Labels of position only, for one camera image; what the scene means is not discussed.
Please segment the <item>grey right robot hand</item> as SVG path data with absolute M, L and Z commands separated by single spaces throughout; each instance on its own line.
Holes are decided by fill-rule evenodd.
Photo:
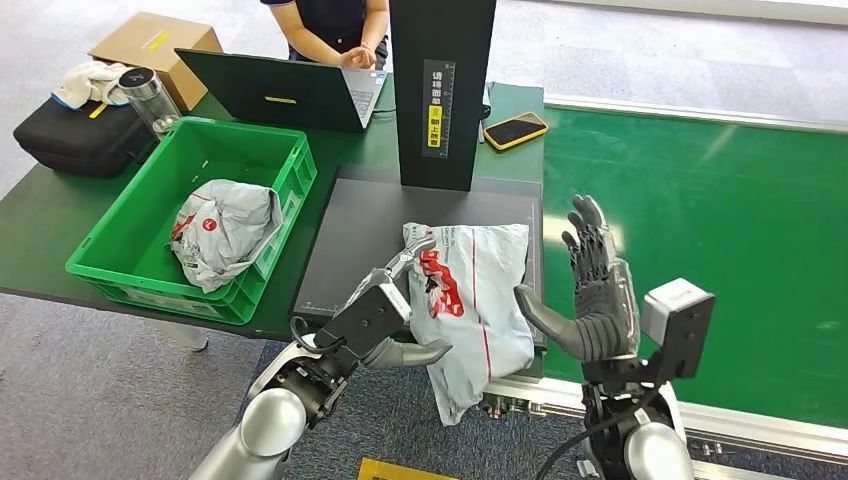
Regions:
M 628 262 L 618 255 L 604 212 L 589 195 L 572 197 L 564 231 L 574 281 L 575 317 L 547 307 L 524 284 L 513 293 L 521 314 L 572 358 L 596 362 L 634 356 L 640 343 L 639 314 Z

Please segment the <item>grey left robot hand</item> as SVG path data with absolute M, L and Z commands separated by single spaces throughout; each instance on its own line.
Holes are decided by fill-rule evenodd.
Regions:
M 391 335 L 402 326 L 407 326 L 412 317 L 412 309 L 406 298 L 396 286 L 396 280 L 409 270 L 419 259 L 420 254 L 435 246 L 432 233 L 415 240 L 411 246 L 399 251 L 385 266 L 373 268 L 350 295 L 341 312 L 359 299 L 372 287 L 377 287 L 389 300 L 389 311 L 400 318 L 400 323 L 361 360 L 361 364 L 372 369 L 396 369 L 435 364 L 448 353 L 453 346 L 445 340 L 437 339 L 425 343 L 401 343 Z

